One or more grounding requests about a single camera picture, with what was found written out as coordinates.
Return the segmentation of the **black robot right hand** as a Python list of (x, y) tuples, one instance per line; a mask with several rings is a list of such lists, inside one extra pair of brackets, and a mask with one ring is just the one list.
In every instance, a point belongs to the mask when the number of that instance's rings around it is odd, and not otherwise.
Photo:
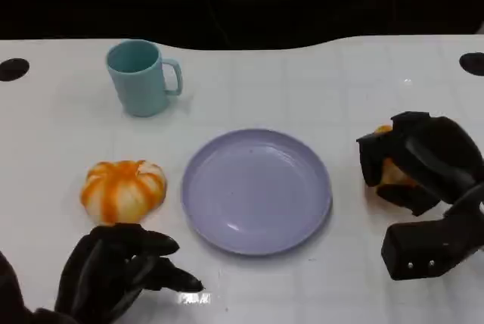
[(483, 184), (483, 155), (455, 121), (406, 111), (357, 140), (367, 187), (420, 216)]

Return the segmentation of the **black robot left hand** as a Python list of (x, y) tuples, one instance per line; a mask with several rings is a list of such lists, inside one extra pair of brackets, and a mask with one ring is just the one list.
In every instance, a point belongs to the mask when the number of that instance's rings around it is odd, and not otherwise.
[(97, 226), (67, 260), (54, 309), (78, 323), (113, 323), (144, 290), (201, 292), (202, 282), (168, 258), (178, 249), (173, 238), (139, 224)]

